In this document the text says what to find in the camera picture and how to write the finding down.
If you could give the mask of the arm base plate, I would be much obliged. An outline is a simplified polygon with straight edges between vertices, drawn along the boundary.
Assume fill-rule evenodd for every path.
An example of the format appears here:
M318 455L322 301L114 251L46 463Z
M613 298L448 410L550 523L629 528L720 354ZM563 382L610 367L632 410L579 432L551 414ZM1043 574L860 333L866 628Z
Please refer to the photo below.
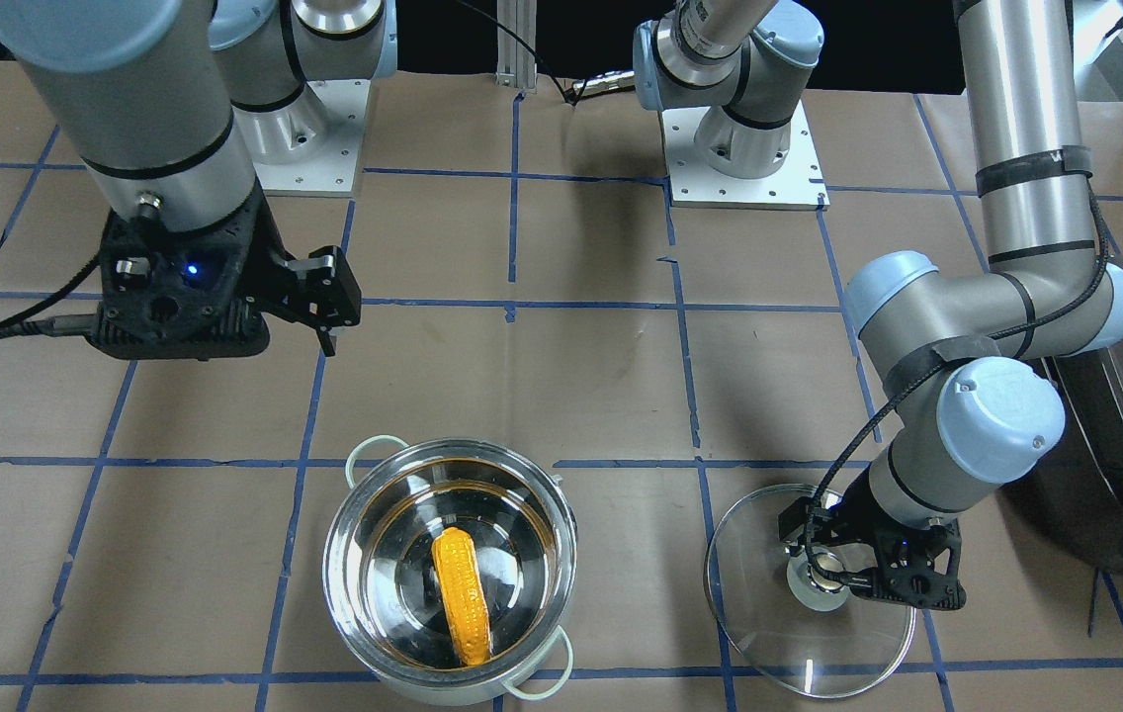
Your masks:
M768 131L737 124L721 107L659 116L674 206L777 211L831 206L802 101L789 124Z
M286 107L232 108L265 194L351 198L372 89L367 77L314 81Z

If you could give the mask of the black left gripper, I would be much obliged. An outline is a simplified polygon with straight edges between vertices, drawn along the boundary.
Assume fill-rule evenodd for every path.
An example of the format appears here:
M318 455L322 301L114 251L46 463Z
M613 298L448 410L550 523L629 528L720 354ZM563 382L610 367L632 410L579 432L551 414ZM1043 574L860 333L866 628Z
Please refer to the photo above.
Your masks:
M868 569L837 573L811 562L812 576L865 599L910 608L959 611L967 603L967 591L958 579L958 524L932 524L926 530L901 524L879 506L866 473L833 506L820 506L819 490L809 491L779 514L779 538L792 544L792 553L807 551L814 559L819 547L861 544L875 559Z

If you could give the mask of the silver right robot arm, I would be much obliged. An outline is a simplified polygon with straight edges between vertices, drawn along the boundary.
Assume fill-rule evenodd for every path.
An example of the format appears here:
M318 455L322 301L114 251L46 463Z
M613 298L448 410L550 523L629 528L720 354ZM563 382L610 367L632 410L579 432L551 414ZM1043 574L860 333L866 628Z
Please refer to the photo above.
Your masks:
M332 356L360 321L343 247L296 256L264 166L354 159L318 81L398 69L393 1L0 1L0 42L110 210L95 256L1 339L77 336L122 360L237 359L265 314Z

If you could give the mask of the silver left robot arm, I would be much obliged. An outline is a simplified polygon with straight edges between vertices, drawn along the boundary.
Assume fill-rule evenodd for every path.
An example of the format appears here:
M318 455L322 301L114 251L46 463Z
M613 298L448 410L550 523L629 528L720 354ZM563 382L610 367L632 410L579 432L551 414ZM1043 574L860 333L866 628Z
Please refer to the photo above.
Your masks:
M947 279L919 252L866 263L842 305L904 427L834 505L828 481L779 515L789 588L815 611L860 596L964 608L958 517L1060 441L1062 400L1028 359L1123 338L1123 270L1081 143L1062 1L956 1L990 234L988 271Z

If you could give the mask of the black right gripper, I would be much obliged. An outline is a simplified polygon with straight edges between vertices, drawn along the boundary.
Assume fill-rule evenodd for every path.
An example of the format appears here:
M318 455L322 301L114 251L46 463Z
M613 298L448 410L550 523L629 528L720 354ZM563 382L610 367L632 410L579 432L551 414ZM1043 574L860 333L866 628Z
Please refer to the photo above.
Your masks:
M109 212L99 247L102 302L86 341L124 360L258 355L271 334L259 308L246 301L248 274L280 246L261 186L223 220L192 231ZM270 312L311 328L330 359L337 337L360 325L362 305L339 246L271 267Z

